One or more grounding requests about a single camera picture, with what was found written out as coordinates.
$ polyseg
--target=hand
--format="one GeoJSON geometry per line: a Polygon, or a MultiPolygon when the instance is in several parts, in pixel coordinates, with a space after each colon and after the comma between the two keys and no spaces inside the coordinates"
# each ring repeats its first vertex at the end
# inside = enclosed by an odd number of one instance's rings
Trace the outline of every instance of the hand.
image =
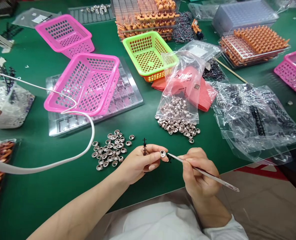
{"type": "Polygon", "coordinates": [[[193,200],[210,198],[217,194],[221,184],[192,168],[192,166],[201,168],[220,178],[216,166],[207,158],[202,148],[191,148],[186,155],[178,157],[185,160],[183,162],[183,179],[187,192],[193,200]]]}
{"type": "Polygon", "coordinates": [[[168,149],[154,145],[147,144],[146,155],[144,155],[144,147],[136,147],[121,165],[115,170],[115,173],[128,184],[133,184],[144,176],[146,172],[151,172],[160,165],[160,151],[168,152],[168,149]]]}

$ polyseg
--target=white paper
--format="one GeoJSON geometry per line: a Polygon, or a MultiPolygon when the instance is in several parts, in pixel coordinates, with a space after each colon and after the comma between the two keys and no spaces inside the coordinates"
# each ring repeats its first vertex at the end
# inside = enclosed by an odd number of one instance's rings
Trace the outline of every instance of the white paper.
{"type": "Polygon", "coordinates": [[[208,71],[211,70],[211,65],[210,65],[210,63],[206,62],[205,69],[207,69],[208,71]]]}
{"type": "Polygon", "coordinates": [[[192,53],[193,55],[196,55],[197,57],[201,57],[203,55],[205,55],[208,51],[199,48],[197,46],[194,46],[192,49],[189,50],[190,53],[192,53]]]}
{"type": "Polygon", "coordinates": [[[48,17],[46,17],[46,16],[39,15],[38,17],[36,17],[35,19],[33,19],[32,22],[40,23],[40,22],[44,21],[44,20],[47,19],[47,18],[48,18],[48,17]]]}

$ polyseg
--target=green plastic basket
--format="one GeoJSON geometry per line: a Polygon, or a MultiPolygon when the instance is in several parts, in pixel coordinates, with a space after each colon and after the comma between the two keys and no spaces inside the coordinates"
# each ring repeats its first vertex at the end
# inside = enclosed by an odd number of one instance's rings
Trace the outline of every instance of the green plastic basket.
{"type": "Polygon", "coordinates": [[[165,64],[161,53],[172,52],[171,48],[155,31],[125,38],[122,41],[138,73],[147,81],[163,78],[165,69],[173,67],[176,61],[165,64]]]}

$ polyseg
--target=right hand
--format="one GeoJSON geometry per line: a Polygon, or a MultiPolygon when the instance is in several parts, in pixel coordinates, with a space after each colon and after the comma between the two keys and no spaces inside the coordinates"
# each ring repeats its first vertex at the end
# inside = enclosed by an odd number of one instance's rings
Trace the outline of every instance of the right hand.
{"type": "Polygon", "coordinates": [[[192,168],[192,166],[201,168],[215,177],[220,178],[216,166],[207,158],[202,148],[191,148],[187,154],[178,157],[184,160],[183,179],[186,184],[187,192],[193,200],[211,198],[217,194],[221,184],[192,168]]]}

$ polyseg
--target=clear plastic bag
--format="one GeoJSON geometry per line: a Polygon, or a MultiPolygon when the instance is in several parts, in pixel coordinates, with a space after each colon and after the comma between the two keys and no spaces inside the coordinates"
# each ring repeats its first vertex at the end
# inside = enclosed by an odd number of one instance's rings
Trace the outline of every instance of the clear plastic bag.
{"type": "Polygon", "coordinates": [[[198,40],[192,40],[191,42],[180,48],[179,51],[189,51],[193,55],[200,57],[206,62],[214,57],[218,58],[222,54],[220,47],[198,40]]]}
{"type": "Polygon", "coordinates": [[[211,87],[207,87],[207,92],[208,92],[208,95],[210,97],[210,101],[213,102],[214,99],[216,98],[218,92],[212,87],[211,82],[206,81],[206,85],[211,86],[211,87]]]}
{"type": "Polygon", "coordinates": [[[45,22],[48,19],[52,19],[61,15],[61,12],[58,14],[50,13],[47,11],[39,10],[36,8],[30,8],[29,10],[19,14],[12,24],[22,26],[22,27],[29,27],[34,28],[41,22],[45,22]]]}
{"type": "Polygon", "coordinates": [[[188,51],[161,54],[164,62],[178,58],[178,63],[165,70],[166,88],[162,93],[156,115],[174,121],[199,123],[198,103],[200,80],[206,62],[188,51]]]}
{"type": "Polygon", "coordinates": [[[16,83],[7,94],[6,87],[0,87],[0,129],[18,128],[27,117],[35,96],[16,83]]]}
{"type": "Polygon", "coordinates": [[[201,5],[197,3],[189,3],[188,8],[195,19],[200,21],[212,21],[219,5],[201,5]]]}
{"type": "Polygon", "coordinates": [[[293,0],[266,0],[266,2],[271,6],[277,14],[288,10],[290,3],[293,0]]]}
{"type": "Polygon", "coordinates": [[[291,160],[284,153],[296,143],[296,124],[269,87],[221,82],[213,87],[218,91],[215,118],[236,156],[256,161],[262,160],[262,151],[269,151],[270,156],[279,155],[280,164],[291,160]]]}

